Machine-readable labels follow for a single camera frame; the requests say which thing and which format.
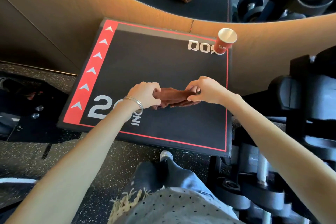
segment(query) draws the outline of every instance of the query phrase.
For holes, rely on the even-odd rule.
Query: silver bracelet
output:
[[[135,103],[137,103],[140,106],[141,111],[144,110],[144,107],[142,106],[142,103],[139,100],[137,100],[137,99],[135,99],[133,97],[130,97],[130,96],[125,96],[124,99],[129,99],[129,100],[134,101]]]

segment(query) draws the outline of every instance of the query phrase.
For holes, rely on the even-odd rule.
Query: sneaker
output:
[[[163,157],[168,157],[172,161],[174,161],[173,154],[171,154],[170,151],[166,151],[166,150],[162,151],[161,154],[160,154],[160,161],[162,160]]]

